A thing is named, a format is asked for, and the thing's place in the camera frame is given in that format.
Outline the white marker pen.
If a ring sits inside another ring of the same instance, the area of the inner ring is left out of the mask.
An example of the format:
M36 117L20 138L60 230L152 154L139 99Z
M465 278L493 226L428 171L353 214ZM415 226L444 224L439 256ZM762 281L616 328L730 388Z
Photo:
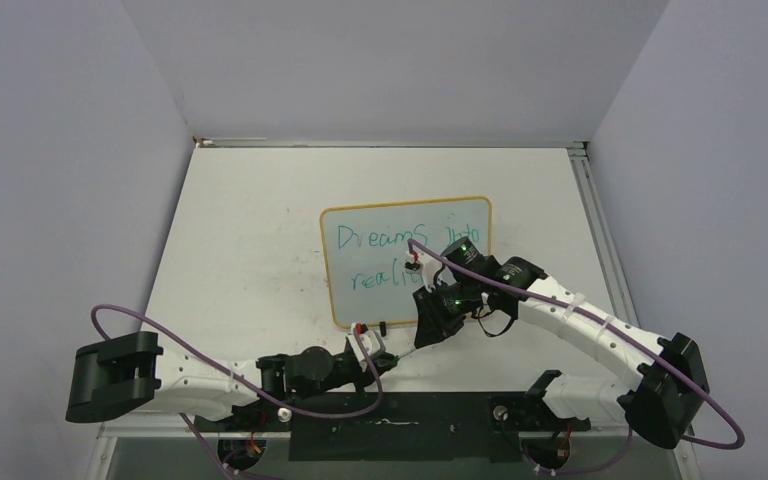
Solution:
M398 354L397 360L402 361L405 358L409 357L410 355L414 354L416 351L417 351L417 348L415 346L411 346L407 351Z

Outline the yellow framed whiteboard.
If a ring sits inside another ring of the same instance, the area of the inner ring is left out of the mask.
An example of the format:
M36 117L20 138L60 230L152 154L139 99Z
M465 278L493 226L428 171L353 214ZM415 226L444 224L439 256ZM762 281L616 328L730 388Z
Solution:
M461 238L492 245L491 201L465 196L332 207L319 224L334 323L416 321L412 293L422 276L404 268L408 241L440 253Z

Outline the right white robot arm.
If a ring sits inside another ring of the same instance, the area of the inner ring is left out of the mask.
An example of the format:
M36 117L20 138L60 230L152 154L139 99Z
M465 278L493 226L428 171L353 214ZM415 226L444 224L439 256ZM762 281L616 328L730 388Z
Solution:
M405 267L423 279L413 294L415 348L454 336L467 318L501 312L510 325L539 327L613 374L600 381L545 372L525 402L527 418L539 428L568 419L624 422L651 444L673 449L710 397L692 339L667 339L619 320L521 257L501 263L467 238L440 254L411 240Z

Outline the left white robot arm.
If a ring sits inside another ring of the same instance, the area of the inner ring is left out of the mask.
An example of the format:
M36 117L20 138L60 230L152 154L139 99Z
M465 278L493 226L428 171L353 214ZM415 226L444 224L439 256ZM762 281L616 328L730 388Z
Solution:
M242 431L257 420L260 401L287 408L346 385L362 392L398 362L369 330L348 334L339 353L313 346L294 355L212 362L162 348L154 332L137 332L77 350L65 418L101 423L158 411L222 420Z

